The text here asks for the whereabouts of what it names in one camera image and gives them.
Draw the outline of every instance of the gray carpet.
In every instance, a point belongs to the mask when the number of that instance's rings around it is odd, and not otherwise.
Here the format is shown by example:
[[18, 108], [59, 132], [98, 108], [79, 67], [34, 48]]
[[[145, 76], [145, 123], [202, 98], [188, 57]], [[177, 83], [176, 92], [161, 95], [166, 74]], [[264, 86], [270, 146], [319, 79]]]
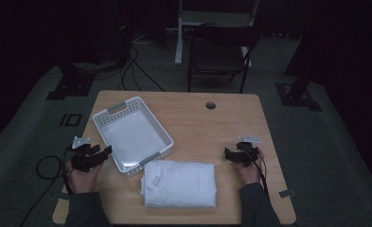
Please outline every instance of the gray carpet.
[[[326, 90], [310, 84], [310, 93], [322, 112], [281, 104], [275, 82], [295, 80], [283, 74], [297, 46], [298, 41], [287, 38], [261, 39], [253, 52], [254, 67], [244, 89], [244, 93], [260, 97], [287, 185], [296, 192], [292, 197], [297, 215], [295, 225], [372, 226], [372, 177]], [[136, 62], [165, 91], [186, 91], [187, 42], [182, 66], [174, 65], [175, 36], [168, 36], [165, 44], [154, 42], [134, 47], [139, 53]], [[91, 64], [80, 66], [95, 69]], [[133, 70], [134, 73], [132, 68], [126, 73], [128, 90], [137, 90], [134, 74], [141, 90], [159, 91], [139, 69]], [[89, 96], [46, 101], [61, 76], [58, 68], [45, 74], [0, 135], [0, 226], [21, 223], [50, 183], [36, 175], [38, 161], [47, 155], [61, 156], [73, 137], [82, 135], [97, 93], [116, 90], [120, 82], [119, 72], [98, 74]], [[193, 92], [237, 93], [239, 82], [235, 79], [228, 86], [215, 82], [215, 87], [209, 87], [206, 79], [195, 80]], [[82, 114], [80, 124], [61, 126], [65, 114]], [[47, 176], [54, 175], [56, 168], [53, 160], [41, 166]], [[25, 226], [55, 226], [52, 214], [61, 189], [62, 180], [58, 179]]]

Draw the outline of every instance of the dark background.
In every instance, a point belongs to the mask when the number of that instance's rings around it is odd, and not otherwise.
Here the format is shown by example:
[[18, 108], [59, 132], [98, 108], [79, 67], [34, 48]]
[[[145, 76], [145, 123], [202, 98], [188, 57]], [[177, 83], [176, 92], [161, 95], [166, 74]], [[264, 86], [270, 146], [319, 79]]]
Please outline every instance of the dark background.
[[[186, 9], [230, 9], [226, 1], [185, 2]], [[243, 4], [232, 1], [231, 9]], [[125, 58], [123, 40], [113, 39], [123, 26], [164, 42], [177, 8], [172, 0], [0, 2], [0, 133], [51, 67]], [[257, 24], [266, 36], [302, 37], [285, 73], [326, 87], [372, 173], [372, 1], [262, 0]]]

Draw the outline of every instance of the white cloth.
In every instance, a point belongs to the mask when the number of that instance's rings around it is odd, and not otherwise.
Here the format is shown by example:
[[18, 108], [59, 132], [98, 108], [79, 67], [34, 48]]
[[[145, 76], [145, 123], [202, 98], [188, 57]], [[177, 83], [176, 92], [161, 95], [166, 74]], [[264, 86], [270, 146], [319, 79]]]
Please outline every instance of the white cloth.
[[145, 164], [141, 194], [149, 207], [216, 207], [212, 164], [151, 161]]

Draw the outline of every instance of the white plastic basket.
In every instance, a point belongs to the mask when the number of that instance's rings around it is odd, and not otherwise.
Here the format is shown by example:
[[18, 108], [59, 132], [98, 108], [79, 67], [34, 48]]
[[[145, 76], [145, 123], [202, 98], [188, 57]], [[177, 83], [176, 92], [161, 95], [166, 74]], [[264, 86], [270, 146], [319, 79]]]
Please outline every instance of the white plastic basket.
[[141, 97], [94, 114], [94, 122], [120, 172], [133, 176], [142, 166], [167, 156], [173, 140]]

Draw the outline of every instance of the table top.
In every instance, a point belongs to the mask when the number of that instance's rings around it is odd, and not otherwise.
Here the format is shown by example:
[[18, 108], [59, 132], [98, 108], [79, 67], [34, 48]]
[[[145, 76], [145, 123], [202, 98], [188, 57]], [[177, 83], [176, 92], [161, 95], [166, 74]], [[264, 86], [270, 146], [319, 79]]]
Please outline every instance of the table top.
[[[267, 185], [271, 203], [280, 222], [295, 222], [289, 197], [279, 192], [288, 189], [277, 159], [264, 112], [256, 95], [102, 91], [88, 119], [83, 138], [105, 148], [92, 115], [140, 96], [165, 128], [174, 145], [166, 160], [202, 162], [215, 165], [216, 208], [149, 208], [140, 194], [143, 172], [126, 178], [112, 157], [105, 161], [97, 178], [105, 213], [111, 223], [126, 224], [240, 224], [239, 189], [242, 183], [224, 148], [236, 150], [239, 136], [253, 135], [262, 140], [258, 146], [265, 155]], [[209, 110], [207, 102], [216, 108]], [[60, 199], [53, 214], [56, 223], [64, 223], [68, 201]]]

